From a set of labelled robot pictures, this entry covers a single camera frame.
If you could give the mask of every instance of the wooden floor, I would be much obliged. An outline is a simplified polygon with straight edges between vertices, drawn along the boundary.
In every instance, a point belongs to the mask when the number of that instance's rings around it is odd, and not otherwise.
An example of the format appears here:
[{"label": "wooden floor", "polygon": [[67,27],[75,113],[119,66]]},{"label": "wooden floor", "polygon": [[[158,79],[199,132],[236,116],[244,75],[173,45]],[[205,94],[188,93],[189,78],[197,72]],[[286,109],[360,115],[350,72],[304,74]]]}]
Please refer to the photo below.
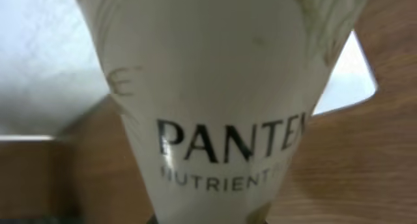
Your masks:
[{"label": "wooden floor", "polygon": [[[356,32],[379,91],[366,103],[310,122],[270,224],[417,223],[415,2],[370,0]],[[67,133],[70,146],[62,150],[69,159],[49,160],[57,157],[40,150],[27,151],[31,159],[13,161],[15,154],[0,149],[0,217],[78,207],[87,223],[145,223],[152,208],[111,102],[104,101]],[[66,160],[69,167],[62,165]],[[57,174],[60,166],[69,169]],[[35,177],[41,180],[32,182]],[[51,184],[60,184],[54,191],[64,195],[51,194]]]}]

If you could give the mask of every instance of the white plastic tube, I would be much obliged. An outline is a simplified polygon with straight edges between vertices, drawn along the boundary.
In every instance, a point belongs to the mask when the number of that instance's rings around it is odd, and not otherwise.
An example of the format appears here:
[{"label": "white plastic tube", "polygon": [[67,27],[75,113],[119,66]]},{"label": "white plastic tube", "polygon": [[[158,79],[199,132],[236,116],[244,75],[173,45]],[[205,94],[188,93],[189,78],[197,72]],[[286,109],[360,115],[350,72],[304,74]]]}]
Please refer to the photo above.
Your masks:
[{"label": "white plastic tube", "polygon": [[366,0],[78,1],[159,223],[262,223]]}]

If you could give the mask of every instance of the dark object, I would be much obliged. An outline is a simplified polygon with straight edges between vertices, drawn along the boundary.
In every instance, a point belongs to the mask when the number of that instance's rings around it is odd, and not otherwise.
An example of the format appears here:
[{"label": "dark object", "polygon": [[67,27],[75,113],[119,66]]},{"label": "dark object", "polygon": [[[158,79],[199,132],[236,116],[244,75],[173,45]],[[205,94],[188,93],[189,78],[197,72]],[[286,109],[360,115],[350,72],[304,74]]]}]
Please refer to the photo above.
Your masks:
[{"label": "dark object", "polygon": [[153,215],[148,222],[146,222],[146,224],[158,224],[158,220],[156,220],[155,215]]}]

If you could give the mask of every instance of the pantene bottle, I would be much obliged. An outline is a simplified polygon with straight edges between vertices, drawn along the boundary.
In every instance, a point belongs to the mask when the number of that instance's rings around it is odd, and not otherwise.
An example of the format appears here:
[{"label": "pantene bottle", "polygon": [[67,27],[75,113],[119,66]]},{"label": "pantene bottle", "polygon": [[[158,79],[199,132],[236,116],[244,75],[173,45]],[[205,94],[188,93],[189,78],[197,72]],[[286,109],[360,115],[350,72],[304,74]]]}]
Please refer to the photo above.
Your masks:
[{"label": "pantene bottle", "polygon": [[366,0],[78,0],[160,224],[258,224]]}]

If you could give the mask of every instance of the brown wooden surface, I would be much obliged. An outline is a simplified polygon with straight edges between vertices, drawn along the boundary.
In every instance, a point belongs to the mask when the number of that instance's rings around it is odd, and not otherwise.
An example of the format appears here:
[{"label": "brown wooden surface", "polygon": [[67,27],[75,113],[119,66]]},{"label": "brown wooden surface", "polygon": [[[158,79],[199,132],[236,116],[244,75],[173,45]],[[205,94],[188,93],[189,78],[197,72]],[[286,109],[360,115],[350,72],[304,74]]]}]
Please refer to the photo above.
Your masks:
[{"label": "brown wooden surface", "polygon": [[[379,82],[358,106],[315,117],[268,218],[275,223],[417,223],[416,0],[370,0],[356,31]],[[74,135],[89,223],[144,223],[152,209],[108,100]]]}]

